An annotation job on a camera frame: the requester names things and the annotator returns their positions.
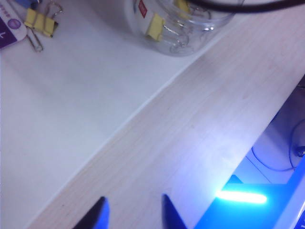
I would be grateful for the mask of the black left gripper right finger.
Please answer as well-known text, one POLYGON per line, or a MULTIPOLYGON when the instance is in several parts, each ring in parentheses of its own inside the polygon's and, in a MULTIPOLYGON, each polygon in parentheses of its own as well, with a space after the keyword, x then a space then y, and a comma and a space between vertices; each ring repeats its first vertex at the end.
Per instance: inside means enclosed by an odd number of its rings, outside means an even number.
POLYGON ((167 194, 162 196, 163 229, 186 229, 186 225, 167 194))

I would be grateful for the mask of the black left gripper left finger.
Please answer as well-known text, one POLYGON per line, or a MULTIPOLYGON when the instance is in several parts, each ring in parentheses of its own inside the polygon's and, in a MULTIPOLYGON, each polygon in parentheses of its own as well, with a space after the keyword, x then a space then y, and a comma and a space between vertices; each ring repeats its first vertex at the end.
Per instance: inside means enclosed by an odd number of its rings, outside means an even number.
POLYGON ((73 227, 74 229, 107 229, 110 221, 110 207, 106 197, 100 197, 89 211, 73 227))

